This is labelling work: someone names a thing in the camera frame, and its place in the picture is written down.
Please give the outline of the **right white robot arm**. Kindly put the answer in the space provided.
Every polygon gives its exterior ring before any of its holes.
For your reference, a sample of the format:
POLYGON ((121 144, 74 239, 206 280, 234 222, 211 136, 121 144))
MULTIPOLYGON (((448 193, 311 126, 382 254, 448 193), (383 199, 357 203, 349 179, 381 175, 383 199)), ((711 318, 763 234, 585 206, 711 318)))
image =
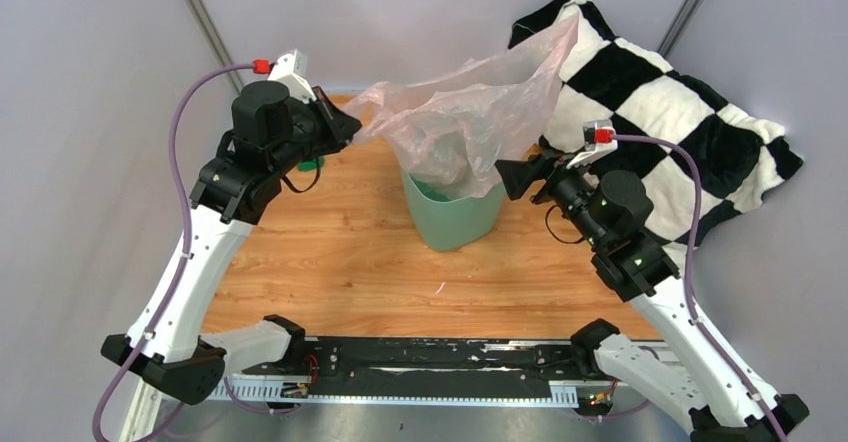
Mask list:
POLYGON ((601 374, 631 386, 693 441, 778 441, 810 414, 796 394, 780 394, 715 331, 686 298, 681 272, 644 227, 653 204, 641 179, 615 170, 592 187, 570 159, 544 152, 498 160, 507 195, 521 198, 543 181, 535 204, 552 201, 593 251, 601 281, 662 336, 683 365, 678 372, 647 354, 611 323, 597 319, 571 338, 571 365, 584 379, 601 374))

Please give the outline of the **pink translucent trash bag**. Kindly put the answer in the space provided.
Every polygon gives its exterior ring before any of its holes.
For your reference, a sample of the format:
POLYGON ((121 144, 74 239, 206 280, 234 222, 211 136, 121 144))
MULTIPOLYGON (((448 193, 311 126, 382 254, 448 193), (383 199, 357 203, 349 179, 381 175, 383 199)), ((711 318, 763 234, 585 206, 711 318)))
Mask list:
POLYGON ((496 161, 523 157, 551 120, 578 25, 568 16, 430 81, 374 84, 343 107, 363 121, 354 144, 384 139, 404 172, 450 199, 486 195, 496 161))

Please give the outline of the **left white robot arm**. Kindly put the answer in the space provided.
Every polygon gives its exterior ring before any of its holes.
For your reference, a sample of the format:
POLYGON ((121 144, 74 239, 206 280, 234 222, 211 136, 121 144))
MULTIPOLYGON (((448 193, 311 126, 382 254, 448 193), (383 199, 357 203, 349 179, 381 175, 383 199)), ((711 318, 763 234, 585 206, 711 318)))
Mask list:
POLYGON ((148 385, 188 405, 207 399, 226 377, 270 363, 283 375, 306 362, 305 331, 276 314, 229 332, 204 333, 204 318, 236 252, 270 202, 290 187, 299 163, 343 150, 361 122, 315 86, 298 97, 286 83, 244 87, 231 104, 232 127, 188 196, 184 231, 145 310, 101 353, 148 385))

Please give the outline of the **green plastic trash bin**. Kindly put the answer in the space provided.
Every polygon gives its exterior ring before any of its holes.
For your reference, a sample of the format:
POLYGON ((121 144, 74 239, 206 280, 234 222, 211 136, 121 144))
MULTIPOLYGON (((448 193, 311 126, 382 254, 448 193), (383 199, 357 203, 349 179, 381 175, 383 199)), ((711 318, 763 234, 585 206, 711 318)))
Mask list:
POLYGON ((401 181, 415 228, 435 251, 458 249, 486 236, 506 199, 501 183, 483 197, 448 199, 405 171, 401 171, 401 181))

